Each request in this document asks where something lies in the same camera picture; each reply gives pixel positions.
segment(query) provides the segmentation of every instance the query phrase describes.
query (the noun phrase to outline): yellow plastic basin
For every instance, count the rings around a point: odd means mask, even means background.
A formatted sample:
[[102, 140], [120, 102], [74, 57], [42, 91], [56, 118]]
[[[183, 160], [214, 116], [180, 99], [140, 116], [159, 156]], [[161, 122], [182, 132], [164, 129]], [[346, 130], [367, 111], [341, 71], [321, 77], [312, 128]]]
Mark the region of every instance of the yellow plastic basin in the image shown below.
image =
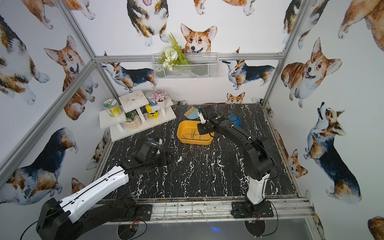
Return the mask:
[[182, 143], [209, 145], [211, 144], [213, 137], [209, 134], [199, 135], [197, 130], [197, 124], [200, 121], [185, 120], [179, 124], [177, 129], [177, 137]]

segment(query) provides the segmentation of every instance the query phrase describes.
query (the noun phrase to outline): small plant pot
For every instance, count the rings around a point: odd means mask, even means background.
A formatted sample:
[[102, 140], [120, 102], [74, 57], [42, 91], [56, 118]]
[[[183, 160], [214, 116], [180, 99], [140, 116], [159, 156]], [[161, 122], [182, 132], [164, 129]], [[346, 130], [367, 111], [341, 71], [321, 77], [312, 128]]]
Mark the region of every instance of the small plant pot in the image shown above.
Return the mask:
[[161, 108], [164, 108], [167, 105], [167, 100], [164, 100], [162, 102], [157, 102], [157, 105]]
[[130, 129], [136, 129], [141, 126], [141, 119], [138, 115], [135, 115], [135, 119], [132, 122], [126, 122], [126, 124]]

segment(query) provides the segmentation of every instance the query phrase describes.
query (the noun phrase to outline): marble tabletop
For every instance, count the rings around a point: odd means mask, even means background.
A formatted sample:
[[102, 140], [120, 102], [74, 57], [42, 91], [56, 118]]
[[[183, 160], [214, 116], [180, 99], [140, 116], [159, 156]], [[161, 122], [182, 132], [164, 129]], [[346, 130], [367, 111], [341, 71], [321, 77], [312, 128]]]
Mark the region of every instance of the marble tabletop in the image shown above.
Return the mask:
[[[295, 197], [296, 192], [273, 140], [266, 117], [259, 104], [217, 104], [212, 105], [226, 116], [235, 114], [242, 120], [240, 126], [257, 137], [266, 137], [269, 144], [265, 149], [276, 161], [266, 187], [269, 197]], [[191, 105], [172, 106], [176, 119], [129, 136], [113, 143], [102, 174], [109, 171], [121, 159], [141, 148], [151, 138], [163, 139], [163, 150], [169, 151], [175, 159], [169, 166], [156, 168], [140, 175], [126, 185], [107, 195], [104, 200], [121, 195], [135, 199], [191, 198], [191, 197], [235, 197], [245, 196], [248, 179], [244, 175], [243, 156], [238, 147], [220, 134], [210, 145], [184, 144], [176, 136], [181, 121], [187, 120], [184, 113]]]

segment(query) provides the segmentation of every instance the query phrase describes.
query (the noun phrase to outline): corgi illustration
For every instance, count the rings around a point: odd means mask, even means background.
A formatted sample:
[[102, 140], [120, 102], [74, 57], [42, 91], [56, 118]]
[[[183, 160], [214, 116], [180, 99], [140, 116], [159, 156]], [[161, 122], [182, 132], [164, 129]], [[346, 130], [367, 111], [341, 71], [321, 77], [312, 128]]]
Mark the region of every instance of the corgi illustration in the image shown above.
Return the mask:
[[205, 31], [196, 32], [181, 24], [181, 32], [187, 40], [183, 53], [210, 53], [211, 41], [216, 36], [217, 27], [212, 26]]
[[376, 216], [369, 219], [368, 229], [375, 240], [384, 240], [384, 217]]
[[58, 183], [65, 152], [69, 148], [78, 151], [73, 133], [66, 127], [52, 134], [36, 160], [29, 166], [16, 169], [0, 190], [1, 203], [29, 205], [39, 202], [48, 193], [52, 197], [63, 187]]
[[265, 66], [248, 66], [245, 60], [222, 61], [228, 66], [228, 79], [234, 83], [235, 90], [239, 89], [242, 84], [262, 79], [264, 86], [273, 77], [275, 68], [270, 65]]
[[204, 103], [203, 105], [207, 104], [241, 104], [243, 102], [245, 96], [245, 92], [238, 96], [234, 96], [230, 93], [227, 93], [227, 101], [225, 103]]
[[133, 87], [146, 82], [152, 83], [152, 88], [156, 88], [155, 73], [150, 68], [125, 69], [120, 63], [102, 63], [101, 65], [118, 85], [125, 87], [125, 90], [129, 90], [130, 93], [133, 92]]
[[[195, 1], [195, 8], [198, 14], [203, 15], [205, 14], [205, 6], [204, 2], [205, 0], [194, 0]], [[252, 4], [256, 0], [223, 0], [224, 2], [232, 5], [232, 6], [241, 6], [243, 7], [244, 14], [246, 16], [251, 15], [255, 9], [252, 7]]]
[[279, 140], [281, 149], [283, 150], [283, 153], [288, 161], [289, 169], [291, 170], [292, 174], [295, 176], [295, 178], [299, 178], [301, 176], [304, 176], [308, 173], [308, 170], [303, 168], [299, 164], [298, 155], [297, 155], [297, 149], [295, 149], [292, 153], [292, 156], [289, 156], [287, 150], [285, 149], [283, 140], [281, 139], [281, 136], [279, 132], [275, 129], [276, 137]]
[[85, 185], [79, 182], [76, 178], [72, 178], [72, 192], [71, 194], [77, 193], [81, 189], [85, 188]]
[[96, 168], [97, 164], [100, 161], [101, 155], [104, 153], [105, 146], [107, 145], [107, 142], [110, 139], [111, 139], [111, 137], [109, 134], [109, 130], [105, 130], [103, 138], [101, 139], [101, 141], [99, 142], [99, 144], [97, 145], [97, 147], [95, 149], [95, 155], [93, 155], [90, 163], [86, 167], [87, 170]]
[[353, 0], [345, 12], [338, 36], [344, 38], [352, 24], [365, 19], [377, 46], [384, 51], [384, 0]]
[[37, 70], [25, 44], [1, 15], [0, 37], [0, 91], [10, 98], [19, 93], [28, 105], [32, 105], [36, 95], [28, 87], [29, 80], [35, 78], [46, 83], [49, 76]]
[[172, 103], [173, 103], [173, 105], [187, 105], [188, 101], [187, 100], [181, 100], [181, 101], [173, 101], [172, 100]]
[[[54, 7], [55, 3], [52, 0], [22, 0], [23, 4], [37, 19], [44, 24], [48, 29], [52, 29], [53, 25], [45, 16], [44, 5]], [[79, 10], [84, 16], [92, 20], [95, 14], [89, 10], [89, 0], [65, 0], [70, 10]]]
[[304, 63], [288, 64], [281, 73], [284, 86], [291, 91], [289, 99], [293, 96], [299, 99], [299, 106], [303, 107], [303, 99], [309, 97], [321, 84], [326, 75], [336, 72], [343, 62], [337, 59], [327, 59], [321, 51], [320, 38], [313, 46], [311, 58]]
[[[84, 62], [80, 55], [76, 52], [76, 44], [71, 35], [67, 37], [67, 46], [61, 50], [44, 48], [48, 56], [64, 68], [66, 74], [63, 91], [76, 78], [79, 72], [84, 67]], [[83, 85], [76, 91], [75, 95], [65, 105], [64, 110], [67, 116], [72, 120], [77, 120], [85, 111], [85, 103], [90, 101], [93, 103], [95, 97], [92, 96], [93, 88], [97, 88], [98, 84], [93, 83], [92, 78], [88, 77]]]
[[283, 33], [288, 33], [288, 35], [283, 41], [284, 44], [288, 40], [289, 34], [291, 34], [293, 24], [295, 23], [296, 16], [300, 9], [300, 5], [301, 5], [301, 0], [292, 0], [287, 10], [285, 11]]
[[[310, 8], [311, 14], [305, 19], [304, 24], [300, 29], [300, 38], [298, 42], [299, 49], [303, 48], [305, 36], [308, 35], [311, 29], [319, 21], [328, 2], [329, 0], [313, 0], [313, 4]], [[301, 0], [292, 0], [290, 3], [285, 13], [283, 32], [287, 32], [288, 34], [291, 33], [300, 5]], [[286, 43], [287, 40], [288, 36], [283, 40], [283, 43]]]
[[[263, 102], [262, 98], [252, 98], [251, 100], [252, 100], [252, 103], [255, 103], [255, 104], [262, 104]], [[269, 117], [273, 118], [275, 114], [273, 113], [271, 106], [269, 105], [269, 102], [267, 102], [267, 104], [265, 105], [265, 110], [267, 111]]]
[[166, 34], [168, 20], [167, 0], [128, 0], [128, 16], [139, 36], [144, 36], [144, 44], [152, 45], [152, 36], [159, 34], [161, 41], [169, 43]]
[[346, 135], [338, 122], [338, 117], [344, 111], [336, 112], [325, 107], [322, 102], [317, 112], [319, 118], [308, 135], [308, 148], [305, 149], [304, 157], [312, 158], [334, 182], [334, 192], [326, 189], [328, 196], [348, 204], [356, 204], [362, 199], [359, 184], [333, 145], [336, 135]]

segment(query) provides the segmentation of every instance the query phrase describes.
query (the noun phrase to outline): wire basket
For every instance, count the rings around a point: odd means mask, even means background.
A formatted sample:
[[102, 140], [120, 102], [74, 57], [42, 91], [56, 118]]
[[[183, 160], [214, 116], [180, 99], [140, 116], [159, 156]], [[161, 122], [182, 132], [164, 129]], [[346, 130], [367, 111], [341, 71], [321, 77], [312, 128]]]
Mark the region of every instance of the wire basket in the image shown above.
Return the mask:
[[173, 70], [160, 64], [161, 54], [152, 55], [152, 67], [157, 79], [207, 79], [217, 78], [217, 53], [185, 54], [192, 65], [174, 65]]

